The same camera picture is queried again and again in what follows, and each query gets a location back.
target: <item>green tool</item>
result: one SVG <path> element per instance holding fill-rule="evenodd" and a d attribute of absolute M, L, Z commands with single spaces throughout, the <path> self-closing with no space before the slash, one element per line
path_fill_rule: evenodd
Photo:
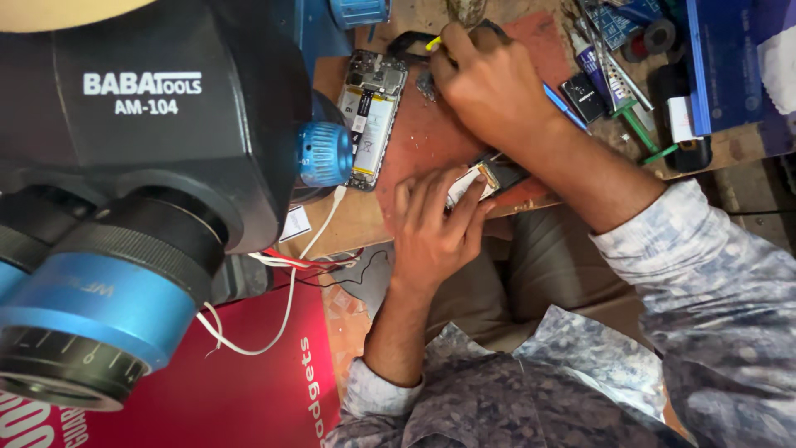
<path fill-rule="evenodd" d="M 661 149 L 657 146 L 657 144 L 655 144 L 652 141 L 650 135 L 647 134 L 644 125 L 641 124 L 640 121 L 638 121 L 638 117 L 636 117 L 635 112 L 631 110 L 631 108 L 633 108 L 633 106 L 636 105 L 638 101 L 629 100 L 629 101 L 623 101 L 623 103 L 624 104 L 621 107 L 619 107 L 617 111 L 613 113 L 613 115 L 611 115 L 611 118 L 616 118 L 618 116 L 625 117 L 627 123 L 633 128 L 634 131 L 636 131 L 636 135 L 638 136 L 638 138 L 641 139 L 642 142 L 644 142 L 645 146 L 647 146 L 647 150 L 652 155 L 644 159 L 641 162 L 641 165 L 646 165 L 648 163 L 654 162 L 655 160 L 658 160 L 661 157 L 665 157 L 673 153 L 675 150 L 677 150 L 677 145 L 673 144 L 672 146 L 667 147 L 665 150 L 661 151 Z"/>

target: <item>glue bottle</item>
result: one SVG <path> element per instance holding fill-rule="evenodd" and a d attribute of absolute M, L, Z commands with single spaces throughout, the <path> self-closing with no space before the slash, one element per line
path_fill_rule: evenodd
<path fill-rule="evenodd" d="M 589 76 L 591 83 L 595 85 L 597 92 L 603 97 L 606 104 L 613 104 L 611 92 L 608 90 L 608 83 L 605 81 L 603 71 L 597 62 L 595 47 L 587 43 L 577 32 L 571 30 L 569 37 L 572 39 L 572 47 L 575 48 L 575 61 L 578 66 Z"/>

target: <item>blue focus knob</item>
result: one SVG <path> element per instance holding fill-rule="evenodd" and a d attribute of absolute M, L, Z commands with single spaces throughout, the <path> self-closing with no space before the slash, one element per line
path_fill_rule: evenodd
<path fill-rule="evenodd" d="M 386 22 L 391 0 L 329 0 L 334 21 L 342 29 Z"/>
<path fill-rule="evenodd" d="M 351 176 L 353 148 L 348 129 L 339 124 L 311 121 L 298 133 L 299 172 L 308 187 L 340 185 Z"/>

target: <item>printed shirt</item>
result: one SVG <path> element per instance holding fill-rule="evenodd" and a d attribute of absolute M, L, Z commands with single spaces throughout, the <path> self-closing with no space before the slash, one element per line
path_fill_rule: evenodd
<path fill-rule="evenodd" d="M 555 306 L 510 354 L 448 324 L 418 387 L 355 359 L 326 446 L 691 446 L 662 421 L 663 383 L 698 446 L 796 446 L 793 257 L 710 207 L 695 181 L 592 240 L 637 289 L 662 361 Z"/>

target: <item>smartphone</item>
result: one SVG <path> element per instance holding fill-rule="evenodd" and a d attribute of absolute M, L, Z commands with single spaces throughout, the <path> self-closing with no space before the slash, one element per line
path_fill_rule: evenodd
<path fill-rule="evenodd" d="M 406 63 L 363 49 L 351 55 L 338 101 L 351 129 L 353 169 L 347 187 L 373 191 L 409 74 Z"/>

